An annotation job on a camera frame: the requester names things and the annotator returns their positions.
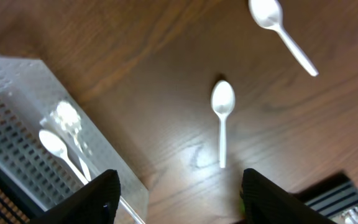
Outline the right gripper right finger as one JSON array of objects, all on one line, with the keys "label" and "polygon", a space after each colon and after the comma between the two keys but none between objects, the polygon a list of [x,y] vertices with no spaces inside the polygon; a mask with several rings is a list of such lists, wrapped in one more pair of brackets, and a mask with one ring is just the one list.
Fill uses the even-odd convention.
[{"label": "right gripper right finger", "polygon": [[307,207],[255,169],[242,176],[245,220],[251,224],[324,224],[333,221]]}]

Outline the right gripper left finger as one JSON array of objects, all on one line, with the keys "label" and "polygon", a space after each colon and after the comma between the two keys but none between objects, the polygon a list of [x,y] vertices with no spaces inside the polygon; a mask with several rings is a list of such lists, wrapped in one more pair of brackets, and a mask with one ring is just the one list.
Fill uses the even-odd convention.
[{"label": "right gripper left finger", "polygon": [[31,223],[114,223],[121,196],[116,170],[108,169]]}]

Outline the white plastic spoon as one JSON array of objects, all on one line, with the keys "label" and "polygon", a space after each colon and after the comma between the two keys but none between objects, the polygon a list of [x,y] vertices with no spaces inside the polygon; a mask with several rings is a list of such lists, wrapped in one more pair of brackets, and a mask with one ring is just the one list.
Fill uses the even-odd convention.
[{"label": "white plastic spoon", "polygon": [[248,5],[250,14],[257,25],[263,29],[275,31],[298,63],[312,77],[318,76],[319,72],[311,60],[285,30],[280,3],[277,0],[249,0]]},{"label": "white plastic spoon", "polygon": [[52,123],[53,129],[61,134],[61,137],[70,137],[74,146],[81,153],[79,158],[82,174],[91,181],[90,170],[86,162],[82,159],[84,156],[83,148],[79,141],[79,133],[82,130],[81,117],[77,110],[66,100],[59,101],[54,110],[52,110],[47,119]]},{"label": "white plastic spoon", "polygon": [[[84,184],[88,184],[90,181],[82,174],[81,171],[78,170],[76,165],[72,163],[72,161],[68,157],[68,149],[65,142],[58,137],[55,133],[46,130],[41,129],[39,131],[39,139],[42,143],[43,147],[46,148],[46,150],[53,154],[56,157],[61,158],[64,160],[67,165],[70,167],[70,169],[73,171],[73,173],[79,178],[79,180]],[[126,200],[120,196],[119,197],[119,203],[124,207],[124,209],[127,211],[127,213],[135,220],[138,224],[145,224],[143,219],[137,214],[137,212],[126,202]]]},{"label": "white plastic spoon", "polygon": [[234,110],[236,97],[233,87],[225,80],[218,81],[211,93],[211,108],[219,118],[219,166],[226,167],[227,131],[226,120]]}]

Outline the dark green plastic basket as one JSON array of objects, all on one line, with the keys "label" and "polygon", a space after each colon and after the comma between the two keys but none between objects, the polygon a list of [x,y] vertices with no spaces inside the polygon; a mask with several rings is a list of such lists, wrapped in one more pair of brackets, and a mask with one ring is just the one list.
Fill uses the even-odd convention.
[{"label": "dark green plastic basket", "polygon": [[44,211],[0,169],[0,223],[29,223]]}]

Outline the clear plastic basket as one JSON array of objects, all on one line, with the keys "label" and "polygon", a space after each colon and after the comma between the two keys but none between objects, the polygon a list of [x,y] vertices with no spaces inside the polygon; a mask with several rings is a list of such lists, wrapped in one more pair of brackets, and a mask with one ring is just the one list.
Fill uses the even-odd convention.
[{"label": "clear plastic basket", "polygon": [[0,55],[0,171],[45,212],[115,170],[118,223],[145,223],[149,191],[39,59]]}]

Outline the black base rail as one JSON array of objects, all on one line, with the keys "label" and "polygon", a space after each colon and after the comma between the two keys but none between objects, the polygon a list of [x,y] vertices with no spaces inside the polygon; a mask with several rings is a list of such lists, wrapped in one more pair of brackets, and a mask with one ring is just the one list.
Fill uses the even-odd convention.
[{"label": "black base rail", "polygon": [[327,177],[294,196],[336,223],[358,224],[358,188],[343,172]]}]

